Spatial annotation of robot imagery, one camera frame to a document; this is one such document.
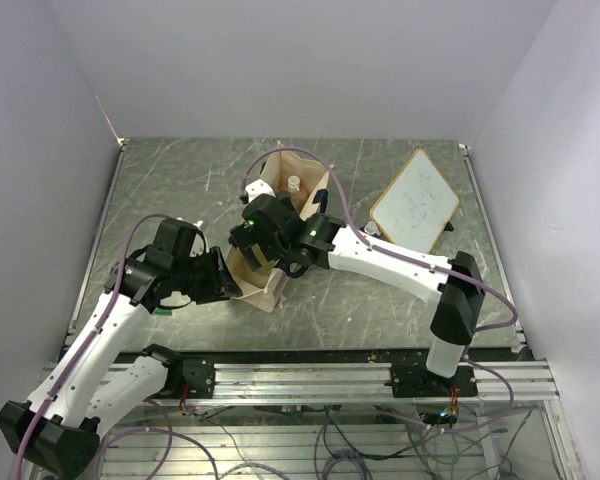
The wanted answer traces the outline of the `beige canvas tote bag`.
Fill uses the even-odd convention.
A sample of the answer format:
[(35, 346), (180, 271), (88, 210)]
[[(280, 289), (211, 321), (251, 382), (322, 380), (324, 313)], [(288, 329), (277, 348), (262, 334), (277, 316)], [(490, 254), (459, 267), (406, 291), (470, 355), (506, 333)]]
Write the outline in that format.
[[(266, 158), (256, 180), (245, 185), (249, 201), (260, 194), (274, 195), (287, 191), (287, 179), (297, 175), (309, 192), (299, 216), (306, 220), (315, 213), (323, 213), (327, 206), (327, 187), (330, 174), (320, 162), (303, 158), (290, 150), (279, 149)], [(272, 312), (278, 304), (289, 277), (277, 268), (273, 261), (258, 271), (252, 271), (241, 252), (230, 247), (227, 255), (227, 266), (234, 280), (240, 287), (240, 299), (265, 312)]]

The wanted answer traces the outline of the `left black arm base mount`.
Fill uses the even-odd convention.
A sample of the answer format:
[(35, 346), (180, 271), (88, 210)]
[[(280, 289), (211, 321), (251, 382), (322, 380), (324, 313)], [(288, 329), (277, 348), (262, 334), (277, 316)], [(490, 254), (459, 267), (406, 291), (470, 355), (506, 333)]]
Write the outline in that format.
[(151, 344), (122, 373), (122, 379), (140, 386), (152, 399), (210, 399), (216, 370), (205, 356)]

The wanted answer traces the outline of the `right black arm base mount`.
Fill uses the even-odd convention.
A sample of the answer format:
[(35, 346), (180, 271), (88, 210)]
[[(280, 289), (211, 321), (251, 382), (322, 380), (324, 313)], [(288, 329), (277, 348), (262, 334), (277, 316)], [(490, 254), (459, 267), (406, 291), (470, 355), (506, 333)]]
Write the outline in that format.
[(429, 372), (420, 364), (394, 364), (389, 374), (386, 385), (391, 388), (394, 398), (451, 398), (453, 394), (468, 398), (478, 395), (474, 370), (468, 366), (459, 366), (449, 379)]

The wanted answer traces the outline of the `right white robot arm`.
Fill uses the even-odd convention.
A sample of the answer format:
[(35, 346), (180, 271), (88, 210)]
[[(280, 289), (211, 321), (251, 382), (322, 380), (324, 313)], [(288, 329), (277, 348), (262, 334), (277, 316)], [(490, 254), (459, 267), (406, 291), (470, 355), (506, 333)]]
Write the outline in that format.
[(434, 305), (433, 341), (420, 375), (430, 394), (445, 394), (471, 344), (484, 302), (482, 278), (473, 256), (414, 252), (369, 237), (342, 219), (322, 212), (300, 217), (288, 194), (260, 194), (248, 203), (229, 233), (252, 270), (267, 263), (298, 278), (309, 268), (370, 277)]

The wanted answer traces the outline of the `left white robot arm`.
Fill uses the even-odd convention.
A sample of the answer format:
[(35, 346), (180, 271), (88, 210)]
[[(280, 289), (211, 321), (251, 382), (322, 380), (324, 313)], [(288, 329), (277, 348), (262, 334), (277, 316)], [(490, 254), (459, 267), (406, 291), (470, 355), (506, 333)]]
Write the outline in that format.
[(23, 402), (0, 410), (0, 430), (15, 454), (13, 476), (30, 462), (61, 479), (89, 466), (109, 430), (144, 399), (172, 397), (186, 385), (181, 354), (146, 347), (132, 365), (105, 382), (133, 330), (175, 293), (194, 304), (226, 301), (236, 293), (222, 252), (200, 228), (159, 215), (153, 241), (125, 246), (87, 324), (48, 377)]

